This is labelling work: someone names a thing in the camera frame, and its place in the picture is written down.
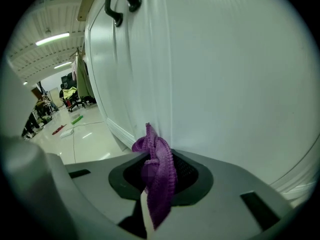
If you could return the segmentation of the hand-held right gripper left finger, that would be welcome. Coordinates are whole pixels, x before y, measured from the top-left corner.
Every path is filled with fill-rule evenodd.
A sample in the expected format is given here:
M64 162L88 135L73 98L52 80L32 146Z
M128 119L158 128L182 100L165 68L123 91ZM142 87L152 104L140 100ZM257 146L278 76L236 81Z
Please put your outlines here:
M97 161L68 164L73 183L107 219L126 233L147 239L141 193L146 156L129 153Z

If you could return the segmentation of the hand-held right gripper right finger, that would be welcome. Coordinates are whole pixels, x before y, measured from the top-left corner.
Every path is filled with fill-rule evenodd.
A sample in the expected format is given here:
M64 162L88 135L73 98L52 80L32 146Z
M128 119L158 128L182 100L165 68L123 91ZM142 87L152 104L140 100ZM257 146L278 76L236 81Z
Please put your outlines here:
M187 151L177 153L206 166L213 185L196 204L173 207L154 240L266 239L267 231L242 199L247 193L255 193L279 220L292 212L279 192L244 168Z

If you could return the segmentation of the purple cloth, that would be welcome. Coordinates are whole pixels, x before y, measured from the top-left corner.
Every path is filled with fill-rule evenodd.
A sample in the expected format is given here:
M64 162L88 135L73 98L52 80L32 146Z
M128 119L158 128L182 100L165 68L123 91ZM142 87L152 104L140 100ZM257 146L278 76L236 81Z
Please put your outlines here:
M160 136L150 123L145 124L146 135L133 145L133 152L148 153L141 169L141 178L145 183L147 208L156 230L171 211L171 202L178 182L173 154L169 144Z

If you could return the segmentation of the white power strip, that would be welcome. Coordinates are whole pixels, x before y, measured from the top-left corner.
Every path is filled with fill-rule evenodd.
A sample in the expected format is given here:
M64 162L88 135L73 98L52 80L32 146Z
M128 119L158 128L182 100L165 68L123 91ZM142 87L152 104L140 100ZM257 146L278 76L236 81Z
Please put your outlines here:
M72 135L73 133L74 133L74 129L70 128L70 129L62 132L60 135L60 138L62 139L62 138L68 137L68 136Z

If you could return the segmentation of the black office chair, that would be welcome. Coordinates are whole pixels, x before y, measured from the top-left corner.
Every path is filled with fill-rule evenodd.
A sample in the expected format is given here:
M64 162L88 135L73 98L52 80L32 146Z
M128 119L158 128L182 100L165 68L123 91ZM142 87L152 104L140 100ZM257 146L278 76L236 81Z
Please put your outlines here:
M73 81L72 73L69 73L66 76L61 78L62 84L64 84L64 89L70 89L71 87L77 88L77 81ZM75 92L70 99L65 100L64 98L60 98L61 101L66 106L68 112L72 112L75 107L82 106L83 108L86 107L86 104L95 104L96 99L91 98L90 96L87 97L80 97L77 92Z

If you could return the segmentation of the yellow-green garment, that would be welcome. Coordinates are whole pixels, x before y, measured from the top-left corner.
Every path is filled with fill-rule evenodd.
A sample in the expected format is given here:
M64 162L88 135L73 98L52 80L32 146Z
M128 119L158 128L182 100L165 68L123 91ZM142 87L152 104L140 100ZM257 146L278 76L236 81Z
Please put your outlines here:
M63 89L63 98L65 100L68 100L71 98L71 96L77 92L77 88L72 86L70 89Z

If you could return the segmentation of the green hanging coat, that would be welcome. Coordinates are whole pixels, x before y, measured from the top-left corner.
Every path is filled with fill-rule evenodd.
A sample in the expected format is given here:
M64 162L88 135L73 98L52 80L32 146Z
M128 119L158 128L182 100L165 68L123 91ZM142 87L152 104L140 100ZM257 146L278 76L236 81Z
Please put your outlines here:
M89 76L86 71L86 64L81 55L77 57L76 82L78 95L82 98L95 98Z

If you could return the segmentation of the pink hanging garment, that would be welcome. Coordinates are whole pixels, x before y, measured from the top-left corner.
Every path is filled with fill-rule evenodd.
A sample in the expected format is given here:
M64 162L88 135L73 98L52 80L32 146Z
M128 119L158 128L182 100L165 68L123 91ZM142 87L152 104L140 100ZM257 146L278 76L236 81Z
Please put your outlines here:
M77 69L78 69L78 61L77 59L75 59L74 62L71 64L71 75L72 75L73 81L77 80Z

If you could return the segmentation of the black garment rack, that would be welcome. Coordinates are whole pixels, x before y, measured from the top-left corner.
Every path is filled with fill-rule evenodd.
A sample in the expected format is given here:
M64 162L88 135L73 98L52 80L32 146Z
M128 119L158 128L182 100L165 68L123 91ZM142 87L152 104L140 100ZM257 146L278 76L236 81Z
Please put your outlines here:
M80 56L82 57L82 59L83 59L83 56L82 56L82 54L80 53L79 47L77 46L74 54L72 54L70 57L74 57L74 60L75 60L75 59L78 58L78 55L80 55ZM86 72L87 72L87 74L88 74L88 68L87 68L87 64L86 64L86 63L85 63L85 67L86 67Z

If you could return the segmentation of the beige wooden support board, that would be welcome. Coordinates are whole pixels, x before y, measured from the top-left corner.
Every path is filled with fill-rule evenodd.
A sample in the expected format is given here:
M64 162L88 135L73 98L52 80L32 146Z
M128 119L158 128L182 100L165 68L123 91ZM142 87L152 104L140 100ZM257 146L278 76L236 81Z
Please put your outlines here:
M81 4L76 17L76 20L78 22L85 22L87 20L87 16L89 14L93 2L94 0L81 0Z

